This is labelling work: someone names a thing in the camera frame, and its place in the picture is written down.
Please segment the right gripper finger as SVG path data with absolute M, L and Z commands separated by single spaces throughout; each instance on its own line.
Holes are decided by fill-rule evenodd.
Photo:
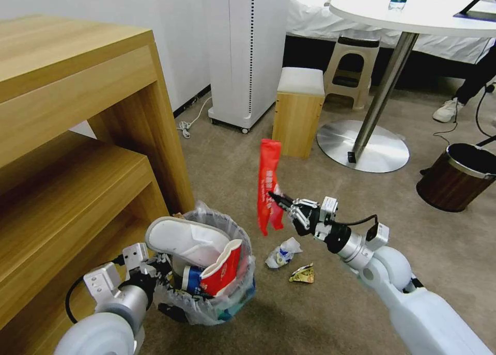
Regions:
M 293 199 L 285 194 L 276 194 L 274 192 L 268 192 L 268 195 L 278 207 L 286 212 L 289 212 L 289 209 L 292 207 L 320 210 L 320 204 L 313 200 L 306 198 Z
M 295 228 L 298 231 L 309 231 L 310 230 L 310 219 L 309 215 L 305 214 L 303 211 L 308 211 L 311 213 L 311 209 L 304 209 L 299 207 L 292 207 L 289 209 L 289 212 L 286 212 L 289 217 L 292 219 L 293 223 L 296 222 L 297 226 Z

